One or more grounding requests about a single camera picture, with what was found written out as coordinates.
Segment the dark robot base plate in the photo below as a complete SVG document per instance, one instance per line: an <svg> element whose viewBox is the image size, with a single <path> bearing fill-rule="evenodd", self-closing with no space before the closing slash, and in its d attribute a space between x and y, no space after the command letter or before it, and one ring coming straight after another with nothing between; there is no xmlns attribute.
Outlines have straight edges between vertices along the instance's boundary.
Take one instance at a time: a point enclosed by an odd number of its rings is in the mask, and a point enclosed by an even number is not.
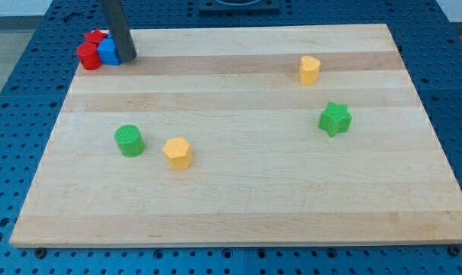
<svg viewBox="0 0 462 275"><path fill-rule="evenodd" d="M280 2L280 0L198 0L198 10L204 15L255 11L278 12Z"/></svg>

